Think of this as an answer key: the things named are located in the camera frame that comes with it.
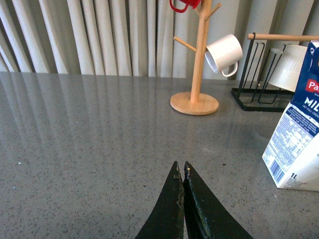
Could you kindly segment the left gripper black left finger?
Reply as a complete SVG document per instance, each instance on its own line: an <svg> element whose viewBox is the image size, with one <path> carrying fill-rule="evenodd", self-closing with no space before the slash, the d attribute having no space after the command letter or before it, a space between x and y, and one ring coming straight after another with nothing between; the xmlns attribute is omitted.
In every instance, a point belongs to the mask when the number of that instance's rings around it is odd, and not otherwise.
<svg viewBox="0 0 319 239"><path fill-rule="evenodd" d="M182 239L184 232L184 187L175 161L158 200L137 239Z"/></svg>

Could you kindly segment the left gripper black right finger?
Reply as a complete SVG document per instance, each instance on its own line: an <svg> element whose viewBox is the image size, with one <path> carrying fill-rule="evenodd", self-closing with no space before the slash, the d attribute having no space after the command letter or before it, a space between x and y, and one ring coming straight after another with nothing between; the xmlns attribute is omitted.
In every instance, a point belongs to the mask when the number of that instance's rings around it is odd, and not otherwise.
<svg viewBox="0 0 319 239"><path fill-rule="evenodd" d="M194 167L184 165L184 213L190 239L251 239L231 216Z"/></svg>

